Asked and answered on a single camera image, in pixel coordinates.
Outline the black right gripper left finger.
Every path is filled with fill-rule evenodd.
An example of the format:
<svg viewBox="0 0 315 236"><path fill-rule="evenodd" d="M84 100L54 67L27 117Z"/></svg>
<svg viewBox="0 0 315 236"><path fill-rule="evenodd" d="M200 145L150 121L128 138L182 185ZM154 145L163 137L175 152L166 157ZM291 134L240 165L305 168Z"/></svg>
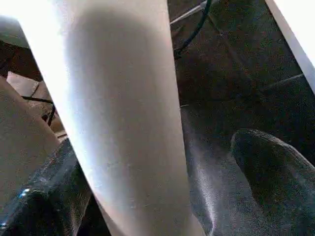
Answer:
<svg viewBox="0 0 315 236"><path fill-rule="evenodd" d="M68 139L0 214L2 236L75 236L92 192Z"/></svg>

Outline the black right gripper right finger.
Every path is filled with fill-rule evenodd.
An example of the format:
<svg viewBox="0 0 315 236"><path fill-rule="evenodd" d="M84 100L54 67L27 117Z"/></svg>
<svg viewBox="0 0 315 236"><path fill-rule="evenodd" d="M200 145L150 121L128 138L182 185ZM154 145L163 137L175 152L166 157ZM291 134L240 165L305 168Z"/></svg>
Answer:
<svg viewBox="0 0 315 236"><path fill-rule="evenodd" d="M315 234L315 167L297 149L268 133L240 129L231 154L274 236Z"/></svg>

